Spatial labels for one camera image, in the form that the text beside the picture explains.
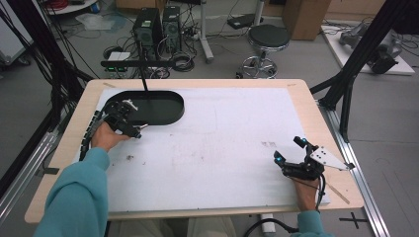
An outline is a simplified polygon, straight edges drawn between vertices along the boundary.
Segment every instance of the metal frame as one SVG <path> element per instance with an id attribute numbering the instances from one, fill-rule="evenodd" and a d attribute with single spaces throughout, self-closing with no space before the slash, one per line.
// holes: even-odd
<path id="1" fill-rule="evenodd" d="M 364 210 L 375 235 L 379 237 L 390 236 L 384 220 L 382 219 L 381 213 L 378 210 L 373 194 L 371 193 L 368 183 L 364 177 L 363 171 L 361 170 L 360 164 L 358 163 L 357 157 L 355 156 L 354 150 L 352 149 L 351 144 L 345 141 L 345 138 L 339 131 L 340 121 L 338 114 L 335 111 L 328 111 L 320 106 L 319 109 L 326 115 L 325 119 L 330 125 L 330 130 L 333 132 L 336 143 L 339 146 L 345 161 L 347 163 L 353 163 L 356 166 L 355 169 L 351 170 L 351 174 L 364 198 Z"/>
<path id="2" fill-rule="evenodd" d="M 13 206 L 28 186 L 38 167 L 46 157 L 58 137 L 58 130 L 47 132 L 30 159 L 22 168 L 19 175 L 13 181 L 5 195 L 0 200 L 0 226 L 4 223 Z"/>

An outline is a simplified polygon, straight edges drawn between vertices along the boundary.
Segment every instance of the floor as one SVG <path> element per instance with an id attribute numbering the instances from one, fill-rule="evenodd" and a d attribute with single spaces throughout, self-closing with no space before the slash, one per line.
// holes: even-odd
<path id="1" fill-rule="evenodd" d="M 122 44 L 129 37 L 132 22 L 115 14 L 115 6 L 103 7 L 101 14 L 116 21 L 110 31 L 84 31 L 69 14 L 58 19 L 69 32 L 69 40 L 80 55 L 100 78 L 107 78 L 107 72 L 100 65 L 103 51 L 109 46 Z M 208 20 L 208 32 L 219 32 L 225 17 Z M 266 23 L 282 25 L 281 19 L 266 18 Z M 242 35 L 224 26 L 229 35 Z M 214 62 L 206 64 L 199 43 L 195 43 L 198 55 L 195 68 L 190 72 L 171 71 L 170 78 L 234 78 L 241 62 L 253 51 L 246 37 L 210 38 L 209 45 Z M 418 48 L 410 49 L 419 54 Z M 402 58 L 417 71 L 417 55 L 406 51 Z M 303 79 L 309 87 L 337 74 L 340 66 L 333 56 L 324 36 L 313 41 L 293 40 L 281 52 L 270 58 L 279 65 L 277 79 Z M 91 73 L 90 69 L 76 58 L 78 67 Z M 1 115 L 0 125 L 0 174 L 3 175 L 19 154 L 29 137 L 38 127 L 50 108 L 50 87 L 42 79 L 38 68 L 13 65 L 0 72 Z M 354 85 L 349 138 L 362 171 L 368 181 L 379 211 L 391 236 L 419 236 L 419 173 L 417 172 L 419 143 L 419 75 L 373 75 L 360 73 Z M 325 92 L 314 95 L 320 99 Z M 35 225 L 27 224 L 24 214 L 40 177 L 34 177 L 20 196 L 8 218 L 0 226 L 0 236 L 32 236 Z M 374 236 L 363 209 L 322 211 L 324 228 L 336 236 Z M 355 221 L 340 218 L 355 218 Z M 296 226 L 296 213 L 274 213 L 274 217 L 291 226 Z M 258 220 L 257 215 L 232 216 L 238 236 Z M 184 236 L 185 219 L 170 220 L 178 236 Z M 262 236 L 260 230 L 253 236 Z M 277 227 L 275 236 L 289 234 Z"/>

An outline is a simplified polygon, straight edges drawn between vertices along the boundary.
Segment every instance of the cardboard box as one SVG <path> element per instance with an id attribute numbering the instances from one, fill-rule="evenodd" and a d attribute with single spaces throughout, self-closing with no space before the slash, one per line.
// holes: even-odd
<path id="1" fill-rule="evenodd" d="M 130 13 L 135 13 L 135 10 L 147 7 L 158 8 L 161 14 L 166 2 L 167 0 L 116 0 L 117 8 Z"/>
<path id="2" fill-rule="evenodd" d="M 288 0 L 283 22 L 292 40 L 314 40 L 331 0 Z"/>

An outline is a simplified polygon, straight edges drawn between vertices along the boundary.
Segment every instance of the black pole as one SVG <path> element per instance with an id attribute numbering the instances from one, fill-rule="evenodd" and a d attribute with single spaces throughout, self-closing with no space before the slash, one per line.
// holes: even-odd
<path id="1" fill-rule="evenodd" d="M 331 79 L 310 89 L 310 92 L 314 94 L 330 87 L 326 96 L 319 100 L 320 106 L 327 110 L 335 110 L 336 104 L 344 97 L 340 132 L 346 142 L 349 142 L 347 131 L 352 89 L 355 79 L 364 65 L 373 56 L 377 47 L 391 30 L 394 23 L 396 23 L 406 12 L 412 1 L 413 0 L 386 0 L 342 70 Z"/>

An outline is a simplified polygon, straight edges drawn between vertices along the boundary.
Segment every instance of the table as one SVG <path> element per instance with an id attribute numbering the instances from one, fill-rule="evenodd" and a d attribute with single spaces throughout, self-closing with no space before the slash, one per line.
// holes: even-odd
<path id="1" fill-rule="evenodd" d="M 174 80 L 149 80 L 150 90 L 159 88 L 286 88 L 293 100 L 295 110 L 299 116 L 306 138 L 314 144 L 327 147 L 340 159 L 340 151 L 317 108 L 309 90 L 302 80 L 224 80 L 224 79 L 174 79 Z M 49 167 L 63 168 L 71 164 L 74 154 L 80 147 L 81 137 L 94 113 L 99 97 L 106 88 L 132 88 L 142 89 L 140 80 L 94 80 L 89 82 L 78 104 L 74 115 L 65 130 Z M 358 187 L 349 172 L 340 172 L 336 169 L 326 168 L 324 173 L 327 180 L 326 192 L 332 202 L 321 206 L 321 209 L 359 208 L 364 202 Z M 57 175 L 45 175 L 29 206 L 25 219 L 30 223 L 41 220 L 44 202 L 47 193 L 57 179 Z M 232 215 L 249 213 L 271 213 L 280 211 L 296 211 L 295 206 L 262 206 L 247 208 L 202 209 L 194 211 L 146 211 L 129 213 L 110 213 L 111 220 L 129 218 L 158 218 L 158 217 L 186 217 L 208 215 Z"/>

